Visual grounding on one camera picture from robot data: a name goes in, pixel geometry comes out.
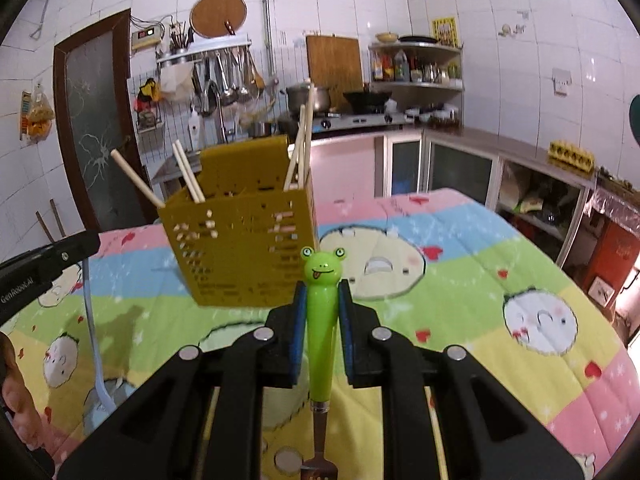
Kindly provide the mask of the person's left hand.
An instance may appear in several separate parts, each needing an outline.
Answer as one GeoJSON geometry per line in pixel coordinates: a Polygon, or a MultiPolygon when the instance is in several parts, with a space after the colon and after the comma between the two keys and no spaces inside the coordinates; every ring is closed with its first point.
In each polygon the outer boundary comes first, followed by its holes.
{"type": "Polygon", "coordinates": [[[2,400],[13,413],[14,431],[31,451],[45,448],[46,428],[17,365],[13,344],[5,334],[1,334],[1,363],[6,367],[1,386],[2,400]]]}

